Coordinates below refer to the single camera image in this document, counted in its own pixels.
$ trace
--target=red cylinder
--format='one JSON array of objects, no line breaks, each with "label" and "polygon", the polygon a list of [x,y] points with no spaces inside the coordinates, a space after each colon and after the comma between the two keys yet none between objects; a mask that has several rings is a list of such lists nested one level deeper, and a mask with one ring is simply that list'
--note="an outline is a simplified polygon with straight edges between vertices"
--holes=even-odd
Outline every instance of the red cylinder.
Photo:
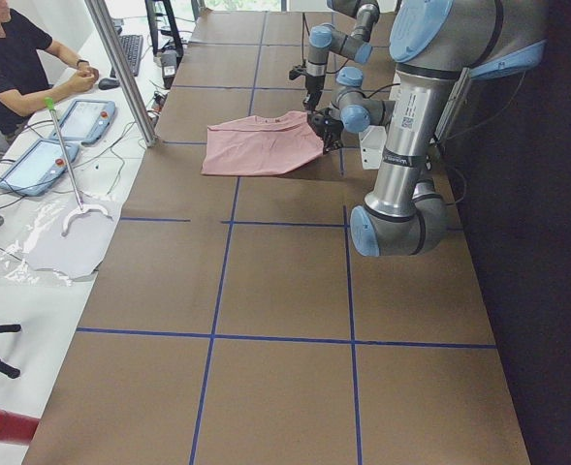
[{"label": "red cylinder", "polygon": [[37,418],[0,410],[0,442],[28,445],[39,423]]}]

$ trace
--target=keyboard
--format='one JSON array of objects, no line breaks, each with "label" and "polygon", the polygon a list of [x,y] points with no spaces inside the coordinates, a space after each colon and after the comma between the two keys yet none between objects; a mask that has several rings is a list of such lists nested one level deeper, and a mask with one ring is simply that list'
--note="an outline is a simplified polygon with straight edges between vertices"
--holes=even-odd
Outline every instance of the keyboard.
[{"label": "keyboard", "polygon": [[[121,48],[126,55],[132,74],[134,76],[138,76],[139,67],[141,65],[141,54],[143,51],[143,36],[128,34],[125,36],[119,36],[119,41],[121,42]],[[114,77],[114,69],[111,69],[111,78]]]}]

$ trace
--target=computer mouse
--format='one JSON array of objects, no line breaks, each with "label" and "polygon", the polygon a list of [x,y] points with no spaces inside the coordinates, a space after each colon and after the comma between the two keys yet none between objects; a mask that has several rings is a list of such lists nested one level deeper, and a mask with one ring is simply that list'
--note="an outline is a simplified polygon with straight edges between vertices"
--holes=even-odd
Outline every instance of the computer mouse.
[{"label": "computer mouse", "polygon": [[117,87],[119,87],[119,81],[112,77],[104,77],[98,82],[98,89],[100,90],[115,89]]}]

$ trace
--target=man's hand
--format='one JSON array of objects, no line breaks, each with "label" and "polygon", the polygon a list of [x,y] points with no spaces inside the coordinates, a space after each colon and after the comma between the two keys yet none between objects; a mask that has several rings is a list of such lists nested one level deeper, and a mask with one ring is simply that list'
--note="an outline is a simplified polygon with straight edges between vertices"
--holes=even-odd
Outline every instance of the man's hand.
[{"label": "man's hand", "polygon": [[100,72],[96,68],[93,68],[91,65],[89,65],[89,63],[86,61],[81,61],[79,63],[79,71],[88,71],[93,76],[95,76],[96,81],[100,78]]},{"label": "man's hand", "polygon": [[98,80],[98,76],[97,70],[95,74],[87,70],[78,70],[68,79],[67,85],[72,90],[72,93],[86,92],[93,87],[93,84]]}]

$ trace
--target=label sticker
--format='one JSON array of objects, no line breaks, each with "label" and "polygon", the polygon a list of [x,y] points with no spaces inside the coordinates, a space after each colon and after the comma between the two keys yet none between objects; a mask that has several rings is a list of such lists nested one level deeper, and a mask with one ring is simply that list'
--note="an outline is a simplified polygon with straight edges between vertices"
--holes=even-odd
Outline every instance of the label sticker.
[{"label": "label sticker", "polygon": [[423,124],[423,113],[428,104],[428,93],[416,90],[399,92],[393,122],[407,131],[419,131]]}]

